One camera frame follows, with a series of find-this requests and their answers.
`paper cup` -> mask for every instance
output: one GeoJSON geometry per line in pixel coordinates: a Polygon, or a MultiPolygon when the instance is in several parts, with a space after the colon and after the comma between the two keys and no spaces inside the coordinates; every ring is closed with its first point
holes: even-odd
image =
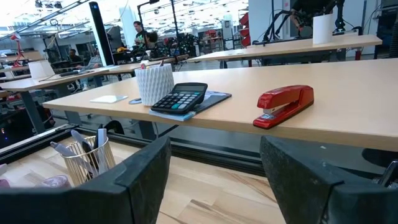
{"type": "Polygon", "coordinates": [[[152,106],[170,93],[174,87],[171,64],[135,70],[142,104],[152,106]]]}
{"type": "Polygon", "coordinates": [[[315,16],[313,18],[313,44],[331,42],[333,34],[333,15],[315,16]]]}

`geometric white container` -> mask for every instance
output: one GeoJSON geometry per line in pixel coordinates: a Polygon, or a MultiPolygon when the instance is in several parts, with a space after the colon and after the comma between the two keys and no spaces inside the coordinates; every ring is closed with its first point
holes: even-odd
{"type": "Polygon", "coordinates": [[[152,106],[170,93],[174,87],[171,64],[150,66],[148,69],[135,69],[142,104],[152,106]]]}
{"type": "Polygon", "coordinates": [[[48,60],[29,62],[28,66],[32,78],[46,78],[55,74],[48,60]]]}

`pen holder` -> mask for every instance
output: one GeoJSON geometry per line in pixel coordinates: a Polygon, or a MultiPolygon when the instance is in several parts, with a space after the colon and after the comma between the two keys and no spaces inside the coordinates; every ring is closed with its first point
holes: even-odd
{"type": "Polygon", "coordinates": [[[171,64],[135,70],[142,104],[152,106],[170,93],[174,87],[171,64]]]}
{"type": "MultiPolygon", "coordinates": [[[[95,136],[86,138],[88,144],[94,145],[95,136]]],[[[85,152],[77,142],[67,147],[76,156],[63,156],[69,175],[75,186],[91,180],[115,166],[109,139],[96,149],[85,152]]]]}

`paper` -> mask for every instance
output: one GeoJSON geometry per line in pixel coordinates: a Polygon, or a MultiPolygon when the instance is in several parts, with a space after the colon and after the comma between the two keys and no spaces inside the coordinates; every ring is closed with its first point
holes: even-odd
{"type": "Polygon", "coordinates": [[[333,15],[315,16],[313,18],[313,44],[331,42],[333,35],[333,15]]]}
{"type": "Polygon", "coordinates": [[[90,100],[92,103],[116,103],[118,101],[126,99],[127,96],[114,96],[106,95],[90,100]]]}

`calculator display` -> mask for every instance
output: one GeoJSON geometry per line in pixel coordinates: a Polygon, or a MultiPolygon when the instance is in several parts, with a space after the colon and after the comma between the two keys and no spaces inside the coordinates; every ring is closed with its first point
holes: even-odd
{"type": "Polygon", "coordinates": [[[205,86],[183,86],[178,85],[175,87],[174,91],[203,91],[205,90],[205,86]]]}

